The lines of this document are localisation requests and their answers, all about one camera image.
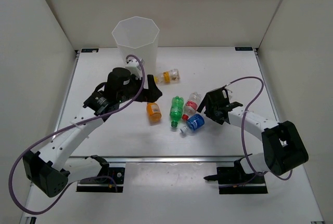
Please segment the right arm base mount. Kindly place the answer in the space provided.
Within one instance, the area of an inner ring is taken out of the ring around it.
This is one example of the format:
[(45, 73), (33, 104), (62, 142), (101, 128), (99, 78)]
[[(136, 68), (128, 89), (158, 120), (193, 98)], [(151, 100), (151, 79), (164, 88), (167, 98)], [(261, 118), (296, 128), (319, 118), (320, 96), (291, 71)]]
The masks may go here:
[(207, 182), (217, 181), (220, 195), (268, 194), (265, 178), (255, 173), (246, 174), (241, 166), (244, 158), (235, 160), (233, 166), (216, 168), (215, 175), (205, 176)]

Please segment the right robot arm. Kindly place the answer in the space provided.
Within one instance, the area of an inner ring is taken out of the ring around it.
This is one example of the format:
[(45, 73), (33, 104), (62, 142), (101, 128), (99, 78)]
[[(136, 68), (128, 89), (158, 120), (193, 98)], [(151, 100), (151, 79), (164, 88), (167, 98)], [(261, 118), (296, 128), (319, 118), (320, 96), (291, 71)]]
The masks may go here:
[(218, 124), (228, 123), (240, 127), (241, 138), (246, 131), (262, 142), (262, 153), (235, 162), (234, 177), (239, 182), (248, 181), (254, 172), (271, 172), (281, 176), (309, 160), (294, 123), (279, 123), (249, 112), (241, 103), (230, 102), (224, 87), (205, 94), (197, 111), (202, 110), (205, 110), (206, 117)]

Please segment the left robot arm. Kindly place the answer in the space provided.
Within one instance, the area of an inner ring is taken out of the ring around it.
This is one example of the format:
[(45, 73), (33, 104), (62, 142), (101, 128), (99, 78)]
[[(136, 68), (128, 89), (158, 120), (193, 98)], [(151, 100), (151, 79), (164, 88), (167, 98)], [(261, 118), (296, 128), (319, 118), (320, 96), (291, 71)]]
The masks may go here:
[(73, 128), (57, 135), (37, 152), (23, 156), (25, 173), (48, 197), (57, 196), (66, 185), (86, 178), (104, 182), (109, 177), (109, 164), (98, 155), (83, 158), (78, 164), (68, 162), (73, 151), (108, 118), (108, 113), (119, 109), (120, 104), (157, 101), (162, 92), (154, 76), (147, 75), (148, 87), (142, 88), (142, 79), (126, 68), (114, 68), (107, 81), (99, 84), (84, 101), (79, 114), (73, 119)]

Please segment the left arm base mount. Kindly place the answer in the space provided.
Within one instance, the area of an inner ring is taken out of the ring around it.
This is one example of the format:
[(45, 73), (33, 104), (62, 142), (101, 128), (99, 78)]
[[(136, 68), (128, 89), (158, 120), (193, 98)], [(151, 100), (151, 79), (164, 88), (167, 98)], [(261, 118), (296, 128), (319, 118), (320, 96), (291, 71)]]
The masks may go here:
[(82, 179), (77, 183), (76, 191), (85, 193), (122, 193), (125, 177), (125, 164), (113, 164), (106, 159), (90, 156), (101, 165), (94, 179)]

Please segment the clear bottle blue label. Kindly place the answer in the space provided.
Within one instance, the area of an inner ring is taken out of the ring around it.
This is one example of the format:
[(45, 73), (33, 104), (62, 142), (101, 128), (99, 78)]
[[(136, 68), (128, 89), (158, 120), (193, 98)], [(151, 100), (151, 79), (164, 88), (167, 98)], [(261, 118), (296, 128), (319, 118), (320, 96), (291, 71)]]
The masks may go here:
[(185, 124), (180, 128), (182, 136), (195, 134), (205, 124), (204, 118), (200, 114), (191, 116)]

